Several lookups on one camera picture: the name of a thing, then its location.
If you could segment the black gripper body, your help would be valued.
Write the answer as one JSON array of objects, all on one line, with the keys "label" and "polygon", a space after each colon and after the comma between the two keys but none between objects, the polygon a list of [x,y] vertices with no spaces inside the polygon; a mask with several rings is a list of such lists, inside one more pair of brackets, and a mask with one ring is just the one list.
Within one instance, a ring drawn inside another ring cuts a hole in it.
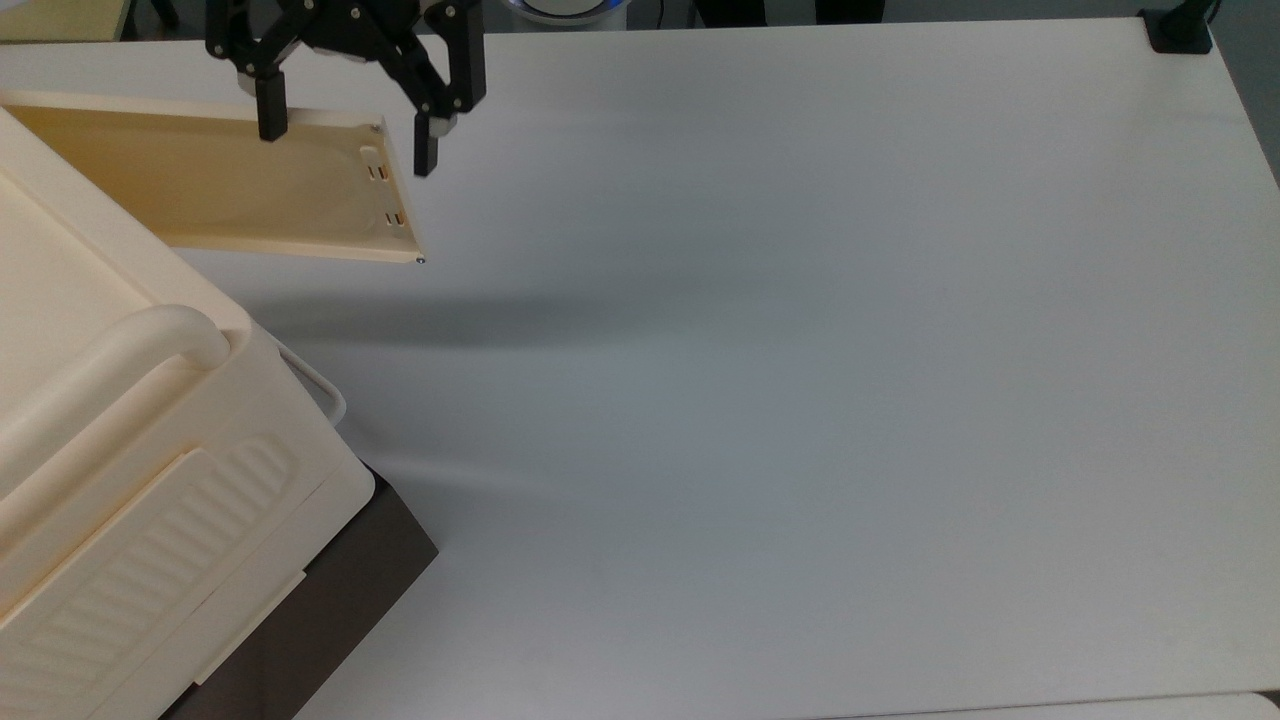
[{"label": "black gripper body", "polygon": [[300,40],[353,61],[421,59],[426,54],[413,33],[421,15],[420,1],[314,1]]}]

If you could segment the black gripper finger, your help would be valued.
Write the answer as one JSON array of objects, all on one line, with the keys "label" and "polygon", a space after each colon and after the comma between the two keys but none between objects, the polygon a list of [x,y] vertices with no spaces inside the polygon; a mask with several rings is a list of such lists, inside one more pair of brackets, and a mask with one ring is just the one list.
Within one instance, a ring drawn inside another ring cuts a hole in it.
[{"label": "black gripper finger", "polygon": [[288,131],[285,77],[280,69],[305,31],[314,23],[321,3],[288,1],[270,27],[255,36],[248,1],[207,1],[205,47],[210,56],[229,61],[238,77],[248,81],[256,101],[259,137],[279,140]]},{"label": "black gripper finger", "polygon": [[[425,178],[436,168],[439,140],[486,92],[483,4],[389,1],[388,12],[380,64],[415,109],[413,174]],[[420,20],[445,45],[447,76],[433,64],[415,32]]]}]

